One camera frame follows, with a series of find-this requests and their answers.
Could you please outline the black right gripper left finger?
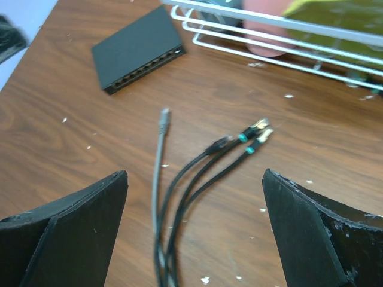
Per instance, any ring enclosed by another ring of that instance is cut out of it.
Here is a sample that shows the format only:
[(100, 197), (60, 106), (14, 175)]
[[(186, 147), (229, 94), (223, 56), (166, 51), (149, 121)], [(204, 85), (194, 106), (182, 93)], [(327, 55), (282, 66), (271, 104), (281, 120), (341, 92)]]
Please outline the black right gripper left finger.
[(1, 220), (1, 286), (104, 286), (128, 191), (121, 170)]

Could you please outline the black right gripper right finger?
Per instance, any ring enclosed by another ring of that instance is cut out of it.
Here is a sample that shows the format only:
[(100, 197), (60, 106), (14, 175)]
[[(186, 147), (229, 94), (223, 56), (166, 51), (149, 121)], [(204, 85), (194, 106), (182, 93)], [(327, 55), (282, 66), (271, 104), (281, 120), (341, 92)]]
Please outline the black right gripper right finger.
[(266, 169), (263, 193), (287, 286), (382, 286), (382, 216)]

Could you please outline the black network switch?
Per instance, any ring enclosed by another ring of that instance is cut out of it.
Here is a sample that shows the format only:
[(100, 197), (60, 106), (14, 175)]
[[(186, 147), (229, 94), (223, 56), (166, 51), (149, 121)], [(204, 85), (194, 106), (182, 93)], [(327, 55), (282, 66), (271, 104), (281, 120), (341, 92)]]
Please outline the black network switch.
[(99, 85), (108, 95), (186, 53), (163, 5), (96, 44), (91, 51)]

